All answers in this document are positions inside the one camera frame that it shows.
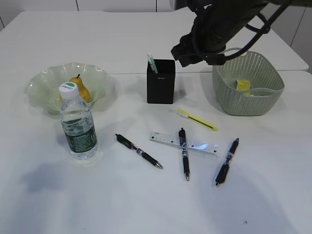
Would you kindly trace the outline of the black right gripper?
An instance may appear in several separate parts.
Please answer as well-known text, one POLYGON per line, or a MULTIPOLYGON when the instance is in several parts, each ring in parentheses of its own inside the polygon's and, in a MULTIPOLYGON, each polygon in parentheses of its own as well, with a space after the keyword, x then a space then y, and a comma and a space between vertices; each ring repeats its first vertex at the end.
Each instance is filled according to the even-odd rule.
POLYGON ((224 65, 226 60, 223 54, 198 53, 193 47, 192 34, 182 36, 179 43, 171 49, 171 54, 175 61, 178 61, 182 67, 197 64, 202 61, 208 65, 224 65))

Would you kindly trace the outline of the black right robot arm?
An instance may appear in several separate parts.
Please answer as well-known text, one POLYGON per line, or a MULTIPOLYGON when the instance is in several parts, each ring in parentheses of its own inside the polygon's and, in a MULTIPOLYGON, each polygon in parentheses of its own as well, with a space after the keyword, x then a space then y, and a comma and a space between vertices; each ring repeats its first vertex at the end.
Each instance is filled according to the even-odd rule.
POLYGON ((171 50, 182 67, 205 61, 208 65, 223 65, 247 52, 289 7, 311 7, 310 0, 172 0, 173 10, 189 8, 196 14, 189 34, 180 38, 171 50), (266 19, 261 11, 268 3, 279 8, 266 19), (226 44, 243 28, 255 36, 238 52, 226 56, 226 44))

